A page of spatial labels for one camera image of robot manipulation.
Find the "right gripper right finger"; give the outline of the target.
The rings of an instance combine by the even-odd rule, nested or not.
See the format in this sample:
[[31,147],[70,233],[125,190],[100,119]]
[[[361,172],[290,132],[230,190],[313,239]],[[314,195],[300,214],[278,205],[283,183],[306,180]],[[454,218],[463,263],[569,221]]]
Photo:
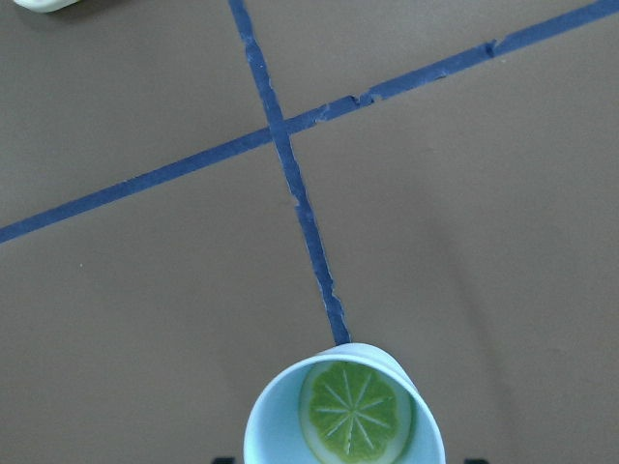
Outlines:
[[489,461],[483,457],[466,457],[463,464],[489,464]]

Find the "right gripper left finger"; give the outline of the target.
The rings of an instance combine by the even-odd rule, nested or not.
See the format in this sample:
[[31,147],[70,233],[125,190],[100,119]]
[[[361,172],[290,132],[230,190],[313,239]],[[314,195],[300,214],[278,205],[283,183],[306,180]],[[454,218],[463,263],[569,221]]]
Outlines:
[[236,459],[233,456],[218,456],[211,461],[211,464],[235,464]]

